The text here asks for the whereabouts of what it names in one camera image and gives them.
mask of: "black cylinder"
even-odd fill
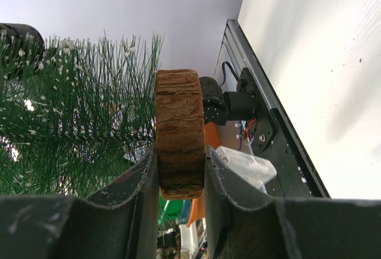
[[[4,67],[10,63],[10,61],[17,58],[26,60],[26,57],[28,57],[30,60],[36,62],[42,59],[45,44],[41,34],[34,27],[26,24],[0,23],[0,38],[1,36],[5,38],[4,45],[8,45],[2,54],[2,63]],[[21,48],[26,51],[26,56],[24,58],[18,54]],[[23,69],[15,68],[15,71],[10,73],[10,77],[21,77]]]
[[[228,120],[250,120],[254,115],[255,102],[247,92],[225,92],[224,99],[229,111]]]

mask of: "orange object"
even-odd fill
[[[209,122],[205,125],[205,143],[212,146],[214,149],[217,149],[221,146],[220,137],[218,135],[217,125],[212,122]],[[190,215],[186,227],[190,227],[191,224],[205,217],[205,196],[204,192],[202,195],[192,200],[192,207],[190,208]]]

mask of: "green plant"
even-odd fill
[[[154,142],[162,41],[46,43],[0,38],[0,193],[85,197]]]

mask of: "black cable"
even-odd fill
[[[234,78],[236,79],[236,81],[237,82],[239,81],[239,77],[236,74],[236,72],[234,71],[234,68],[232,67],[232,65],[228,61],[224,61],[222,63],[222,75],[223,75],[224,78],[222,80],[222,83],[219,86],[223,86],[225,84],[225,81],[226,81],[226,68],[225,68],[225,66],[226,65],[229,68],[229,70],[232,73],[232,75],[234,76]]]

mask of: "wall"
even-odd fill
[[[335,198],[381,199],[381,0],[244,0],[253,50]]]
[[[226,20],[242,0],[1,0],[0,22],[27,23],[50,35],[90,38],[165,36],[162,68],[212,75]]]

